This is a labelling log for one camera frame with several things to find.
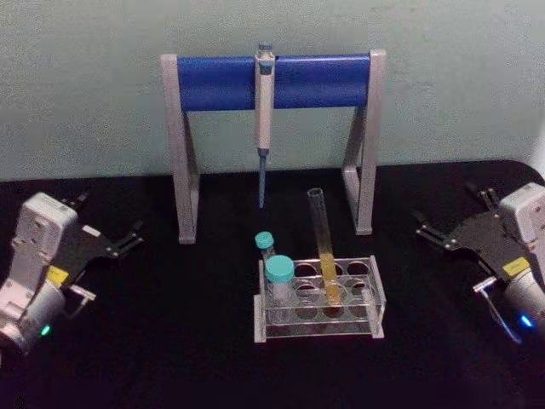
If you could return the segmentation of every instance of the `light green wall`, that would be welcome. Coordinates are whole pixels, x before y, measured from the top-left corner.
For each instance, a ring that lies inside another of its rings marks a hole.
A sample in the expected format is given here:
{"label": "light green wall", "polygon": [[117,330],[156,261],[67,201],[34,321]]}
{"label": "light green wall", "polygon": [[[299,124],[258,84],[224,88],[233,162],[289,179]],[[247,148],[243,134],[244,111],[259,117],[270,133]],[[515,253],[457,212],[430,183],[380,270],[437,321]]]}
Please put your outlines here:
{"label": "light green wall", "polygon": [[[7,0],[0,179],[169,172],[158,56],[384,48],[384,164],[526,158],[543,119],[540,0]],[[338,166],[351,111],[276,112],[271,166]],[[191,116],[204,171],[254,170],[251,112]]]}

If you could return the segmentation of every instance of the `black tablecloth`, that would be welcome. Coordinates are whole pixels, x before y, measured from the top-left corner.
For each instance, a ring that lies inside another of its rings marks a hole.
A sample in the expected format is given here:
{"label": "black tablecloth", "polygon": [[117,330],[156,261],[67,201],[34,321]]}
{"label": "black tablecloth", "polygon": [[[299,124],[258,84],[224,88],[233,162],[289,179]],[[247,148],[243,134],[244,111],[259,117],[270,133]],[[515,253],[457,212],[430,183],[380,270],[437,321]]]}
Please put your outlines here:
{"label": "black tablecloth", "polygon": [[[1,407],[474,407],[544,406],[545,342],[517,327],[518,346],[471,286],[477,265],[415,235],[413,210],[448,231],[483,207],[466,180],[500,195],[528,181],[509,161],[382,166],[374,233],[353,233],[339,170],[269,172],[267,208],[255,174],[203,176],[198,241],[178,245],[167,176],[0,184],[0,271],[20,205],[37,191],[91,195],[80,221],[111,239],[136,219],[146,243],[96,262],[80,284],[98,297],[73,321],[57,320],[26,365],[1,379]],[[306,191],[322,187],[337,257],[374,254],[387,296],[384,339],[310,337],[254,344],[258,292],[254,235],[277,252],[316,256]]]}

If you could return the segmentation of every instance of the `test tube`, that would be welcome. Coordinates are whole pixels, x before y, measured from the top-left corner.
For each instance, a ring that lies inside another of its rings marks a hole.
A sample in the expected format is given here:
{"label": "test tube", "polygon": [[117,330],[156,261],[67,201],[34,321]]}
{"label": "test tube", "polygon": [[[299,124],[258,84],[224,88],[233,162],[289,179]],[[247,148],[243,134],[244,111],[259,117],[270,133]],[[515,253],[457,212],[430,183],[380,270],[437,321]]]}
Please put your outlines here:
{"label": "test tube", "polygon": [[265,263],[265,276],[273,301],[285,305],[291,297],[295,264],[287,256],[272,256]]}
{"label": "test tube", "polygon": [[341,303],[341,291],[337,284],[337,272],[333,250],[331,249],[330,225],[327,222],[324,192],[319,187],[315,187],[307,192],[307,196],[318,244],[325,294],[329,305],[338,305]]}
{"label": "test tube", "polygon": [[261,251],[263,262],[274,256],[274,237],[269,232],[261,232],[255,235],[255,245]]}

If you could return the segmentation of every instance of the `yellow label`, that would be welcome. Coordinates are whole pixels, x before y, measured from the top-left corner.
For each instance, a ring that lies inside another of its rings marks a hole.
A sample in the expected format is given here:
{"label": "yellow label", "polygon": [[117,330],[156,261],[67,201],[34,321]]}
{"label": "yellow label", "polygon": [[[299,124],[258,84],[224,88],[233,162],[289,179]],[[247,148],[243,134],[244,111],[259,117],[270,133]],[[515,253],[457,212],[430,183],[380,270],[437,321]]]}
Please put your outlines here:
{"label": "yellow label", "polygon": [[529,266],[530,264],[528,263],[528,260],[526,260],[524,257],[520,257],[503,266],[503,269],[509,277],[513,277],[518,273],[525,271]]}
{"label": "yellow label", "polygon": [[65,270],[61,270],[55,266],[49,266],[48,280],[57,287],[60,287],[62,283],[65,282],[66,277],[68,277],[68,273]]}

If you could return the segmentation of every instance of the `yellow liquid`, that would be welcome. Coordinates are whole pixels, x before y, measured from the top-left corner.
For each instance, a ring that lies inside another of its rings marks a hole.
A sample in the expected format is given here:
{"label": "yellow liquid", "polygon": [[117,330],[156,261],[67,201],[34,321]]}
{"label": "yellow liquid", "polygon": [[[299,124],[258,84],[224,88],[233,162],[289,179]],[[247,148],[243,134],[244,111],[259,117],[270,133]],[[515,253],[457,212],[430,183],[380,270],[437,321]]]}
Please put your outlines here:
{"label": "yellow liquid", "polygon": [[329,305],[339,305],[341,303],[341,291],[337,284],[335,258],[331,253],[320,253],[320,267],[322,268],[327,302]]}

